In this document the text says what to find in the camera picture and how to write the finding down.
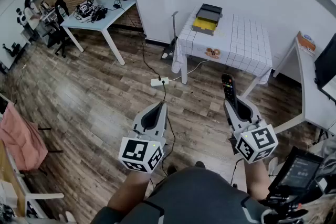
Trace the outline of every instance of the black office chair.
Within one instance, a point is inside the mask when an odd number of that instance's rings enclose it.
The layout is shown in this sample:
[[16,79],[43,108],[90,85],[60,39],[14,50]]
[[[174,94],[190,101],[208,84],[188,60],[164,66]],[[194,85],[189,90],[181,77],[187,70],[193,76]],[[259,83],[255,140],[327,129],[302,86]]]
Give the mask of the black office chair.
[[[57,21],[58,21],[58,25],[60,25],[61,23],[64,22],[63,17],[61,16],[59,10],[58,10],[58,5],[61,6],[66,14],[69,16],[69,10],[68,7],[66,5],[66,3],[63,0],[56,0],[55,2],[55,12],[57,15]],[[62,50],[62,56],[63,58],[66,57],[65,55],[65,47],[67,45],[72,45],[71,43],[72,40],[71,38],[69,38],[67,32],[65,32],[64,28],[61,26],[57,26],[57,24],[55,22],[49,22],[46,23],[46,26],[51,26],[55,31],[53,30],[49,30],[48,32],[46,32],[43,36],[48,35],[49,36],[49,43],[48,43],[48,48],[52,47],[54,44],[60,44],[59,48],[56,50],[55,54],[58,55],[58,52],[60,50]]]

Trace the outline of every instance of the remote control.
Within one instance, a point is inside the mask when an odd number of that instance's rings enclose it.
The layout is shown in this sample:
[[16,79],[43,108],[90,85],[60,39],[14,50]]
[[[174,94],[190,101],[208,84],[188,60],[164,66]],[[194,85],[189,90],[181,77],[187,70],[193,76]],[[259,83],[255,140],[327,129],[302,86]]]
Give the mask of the remote control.
[[231,102],[234,108],[238,109],[237,97],[236,97],[236,87],[233,77],[229,74],[222,75],[222,83],[225,93],[225,99]]

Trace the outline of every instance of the shoe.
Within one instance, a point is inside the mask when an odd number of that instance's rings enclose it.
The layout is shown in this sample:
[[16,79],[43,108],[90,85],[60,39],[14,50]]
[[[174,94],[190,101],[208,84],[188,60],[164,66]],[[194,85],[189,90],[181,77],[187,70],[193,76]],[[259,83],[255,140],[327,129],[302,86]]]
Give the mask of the shoe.
[[201,161],[196,162],[195,167],[206,169],[204,163]]
[[177,169],[174,165],[170,165],[167,170],[167,174],[170,176],[177,172]]
[[278,157],[274,157],[273,159],[270,160],[268,164],[268,175],[269,176],[276,176],[274,175],[274,170],[278,167],[278,164],[279,164]]
[[76,223],[75,217],[72,213],[70,213],[69,211],[65,211],[65,215],[67,216],[67,223]]
[[58,214],[58,217],[59,217],[59,221],[62,222],[62,223],[66,223],[65,221],[65,217],[62,215],[62,214]]

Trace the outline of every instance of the desk leg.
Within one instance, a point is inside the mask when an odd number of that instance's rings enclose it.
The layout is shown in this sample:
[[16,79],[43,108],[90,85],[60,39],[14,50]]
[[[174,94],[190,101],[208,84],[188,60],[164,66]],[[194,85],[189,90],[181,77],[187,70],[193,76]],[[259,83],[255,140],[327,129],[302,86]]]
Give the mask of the desk leg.
[[289,120],[288,122],[283,123],[282,125],[279,125],[278,127],[274,128],[274,132],[275,134],[281,133],[289,128],[292,128],[298,124],[300,124],[301,122],[304,122],[304,117],[303,114],[300,114],[298,116],[296,116],[295,118]]
[[282,59],[282,61],[280,62],[280,64],[278,65],[278,67],[275,69],[274,73],[273,73],[273,77],[276,78],[277,75],[280,73],[280,71],[282,70],[282,68],[284,67],[284,65],[287,62],[288,57],[290,56],[291,52],[294,50],[295,48],[295,43],[293,43],[289,49],[289,51],[287,52],[287,54],[285,55],[285,57]]
[[117,47],[115,46],[109,32],[105,29],[101,32],[104,36],[104,38],[106,39],[107,43],[109,44],[111,50],[113,51],[114,55],[116,56],[117,60],[119,61],[119,63],[123,66],[125,64],[124,59],[122,59]]
[[21,36],[26,43],[30,44],[30,41],[28,40],[28,38],[23,33],[21,33]]
[[77,48],[80,50],[80,52],[83,52],[84,49],[82,48],[82,46],[78,43],[77,39],[74,37],[74,35],[70,32],[68,27],[63,27],[65,32],[67,32],[68,36],[71,38],[72,42],[75,43],[75,45],[77,46]]
[[183,57],[183,64],[181,66],[181,76],[182,76],[182,83],[187,84],[188,74],[187,74],[187,54],[182,54]]
[[243,93],[243,95],[241,97],[246,98],[248,96],[248,94],[251,92],[251,90],[253,90],[253,88],[255,87],[255,85],[257,85],[260,82],[260,78],[256,77],[252,83],[250,84],[250,86],[245,90],[245,92]]

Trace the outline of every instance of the gray shirt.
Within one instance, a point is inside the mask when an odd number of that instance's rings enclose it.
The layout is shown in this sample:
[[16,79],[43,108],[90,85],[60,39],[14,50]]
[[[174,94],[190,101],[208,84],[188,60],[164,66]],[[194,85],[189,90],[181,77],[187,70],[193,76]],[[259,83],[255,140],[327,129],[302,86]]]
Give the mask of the gray shirt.
[[190,167],[169,176],[126,216],[104,207],[92,224],[257,223],[266,209],[219,174]]

